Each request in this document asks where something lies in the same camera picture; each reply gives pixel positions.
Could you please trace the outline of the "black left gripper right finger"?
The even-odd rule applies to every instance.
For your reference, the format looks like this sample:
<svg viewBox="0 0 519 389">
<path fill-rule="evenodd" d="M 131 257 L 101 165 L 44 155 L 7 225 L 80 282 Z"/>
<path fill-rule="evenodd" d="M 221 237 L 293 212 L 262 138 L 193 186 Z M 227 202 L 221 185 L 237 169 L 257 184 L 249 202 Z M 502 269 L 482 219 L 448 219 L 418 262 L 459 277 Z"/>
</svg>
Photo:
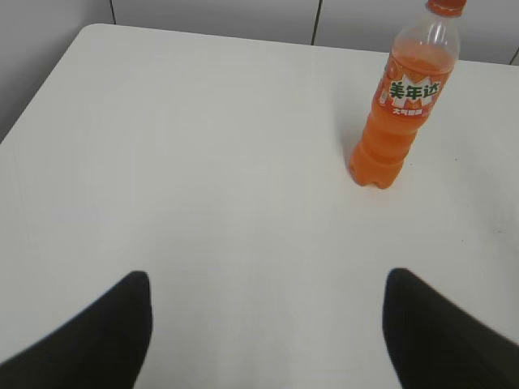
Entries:
<svg viewBox="0 0 519 389">
<path fill-rule="evenodd" d="M 516 388 L 518 346 L 405 268 L 386 279 L 383 334 L 404 388 Z"/>
</svg>

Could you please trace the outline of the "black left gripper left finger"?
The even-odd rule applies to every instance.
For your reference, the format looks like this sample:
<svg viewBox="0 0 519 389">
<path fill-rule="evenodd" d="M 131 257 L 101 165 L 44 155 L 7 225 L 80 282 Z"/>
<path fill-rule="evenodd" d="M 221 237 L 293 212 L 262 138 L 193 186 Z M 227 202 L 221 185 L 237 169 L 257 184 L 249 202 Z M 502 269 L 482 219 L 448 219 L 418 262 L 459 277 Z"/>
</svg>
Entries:
<svg viewBox="0 0 519 389">
<path fill-rule="evenodd" d="M 1 364 L 3 388 L 132 388 L 152 337 L 148 274 L 132 271 L 90 306 Z"/>
</svg>

